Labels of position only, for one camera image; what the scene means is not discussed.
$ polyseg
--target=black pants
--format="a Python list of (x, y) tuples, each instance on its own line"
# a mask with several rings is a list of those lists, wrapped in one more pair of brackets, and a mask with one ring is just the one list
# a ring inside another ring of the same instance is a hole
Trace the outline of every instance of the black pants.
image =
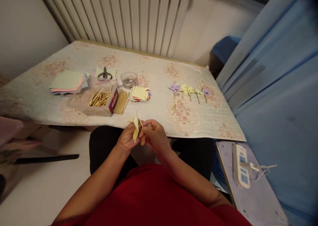
[[(121, 128), (101, 126), (91, 133), (89, 139), (91, 174), (93, 174), (108, 157), (122, 132), (123, 129)], [(213, 142), (211, 138), (180, 138), (173, 143), (173, 150), (180, 152), (180, 159), (210, 181), (213, 154)], [(137, 166), (137, 162), (129, 155), (120, 171), (116, 183), (125, 178), (127, 173)]]

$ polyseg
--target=person's right hand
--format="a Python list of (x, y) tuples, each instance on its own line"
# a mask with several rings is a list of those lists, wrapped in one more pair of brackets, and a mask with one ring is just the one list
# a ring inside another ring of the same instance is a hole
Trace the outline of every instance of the person's right hand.
[(165, 155), (172, 151), (165, 129), (160, 123), (150, 119), (144, 121), (143, 125), (144, 127), (141, 128), (139, 138), (142, 138), (144, 135), (148, 136), (152, 149), (156, 154)]

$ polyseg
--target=wall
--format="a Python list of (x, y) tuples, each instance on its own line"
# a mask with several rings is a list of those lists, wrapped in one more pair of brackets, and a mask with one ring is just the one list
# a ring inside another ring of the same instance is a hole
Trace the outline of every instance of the wall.
[(13, 79), (68, 44), (42, 0), (0, 0), (0, 73)]
[(173, 57), (207, 65), (212, 47), (227, 35), (242, 38), (263, 7), (252, 0), (192, 0)]

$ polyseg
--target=floor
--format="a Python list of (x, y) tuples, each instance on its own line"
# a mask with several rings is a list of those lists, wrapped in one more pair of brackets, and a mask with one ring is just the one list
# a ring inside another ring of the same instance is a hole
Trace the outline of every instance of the floor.
[[(80, 154), (76, 160), (12, 166), (9, 180), (16, 185), (0, 204), (0, 225), (50, 225), (69, 198), (90, 176), (88, 141), (90, 132), (51, 130), (43, 144), (25, 157), (47, 154)], [(135, 147), (138, 164), (154, 161), (148, 147)], [(213, 174), (211, 180), (219, 186)]]

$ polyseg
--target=black scissors handle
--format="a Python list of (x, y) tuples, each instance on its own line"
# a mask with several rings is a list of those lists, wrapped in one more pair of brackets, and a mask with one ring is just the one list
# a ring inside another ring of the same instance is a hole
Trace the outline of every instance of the black scissors handle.
[(110, 79), (113, 79), (113, 76), (107, 72), (106, 67), (104, 67), (104, 72), (100, 73), (97, 77), (99, 78), (101, 76), (103, 76), (104, 79), (107, 79), (107, 76), (110, 76)]

